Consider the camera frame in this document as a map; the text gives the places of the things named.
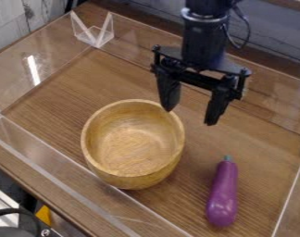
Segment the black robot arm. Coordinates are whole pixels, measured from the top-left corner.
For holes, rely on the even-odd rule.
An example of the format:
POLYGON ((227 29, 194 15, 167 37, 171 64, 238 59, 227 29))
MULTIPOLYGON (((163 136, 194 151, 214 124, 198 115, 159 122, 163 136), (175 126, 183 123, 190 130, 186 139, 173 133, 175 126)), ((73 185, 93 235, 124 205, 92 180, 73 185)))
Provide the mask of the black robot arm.
POLYGON ((216 124, 228 103, 242 98, 250 69, 227 60, 224 47, 235 44, 228 34, 230 15, 247 20, 238 7, 242 0, 186 0, 181 45, 152 46, 151 72, 156 77, 159 103, 169 111, 179 103, 180 84, 211 92, 204 123, 216 124))

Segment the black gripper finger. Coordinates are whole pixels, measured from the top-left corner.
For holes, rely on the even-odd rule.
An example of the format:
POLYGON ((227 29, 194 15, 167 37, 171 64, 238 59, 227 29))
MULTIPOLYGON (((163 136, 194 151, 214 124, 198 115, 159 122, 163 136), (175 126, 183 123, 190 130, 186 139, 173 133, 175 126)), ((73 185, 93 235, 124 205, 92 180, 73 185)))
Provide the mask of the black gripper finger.
POLYGON ((163 109, 169 112, 179 103, 180 82, 165 71, 156 73, 157 97, 163 109))
POLYGON ((219 83, 210 92, 211 95, 204 115, 204 123, 208 126, 212 126, 224 113, 228 103, 235 99, 235 92, 230 83, 219 83))

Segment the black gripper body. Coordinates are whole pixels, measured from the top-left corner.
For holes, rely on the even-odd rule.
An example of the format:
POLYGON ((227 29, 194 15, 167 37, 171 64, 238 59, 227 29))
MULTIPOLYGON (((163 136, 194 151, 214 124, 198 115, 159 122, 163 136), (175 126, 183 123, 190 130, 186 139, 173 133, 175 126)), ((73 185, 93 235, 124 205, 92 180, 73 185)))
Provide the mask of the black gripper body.
POLYGON ((230 83, 235 92, 235 99, 240 100, 246 79, 251 75, 248 68, 234 63, 227 56, 208 63, 191 63, 180 57, 180 49, 172 46, 155 45, 152 47, 153 62, 151 72, 165 71, 180 83, 186 83, 204 90, 211 90, 219 83, 230 83))

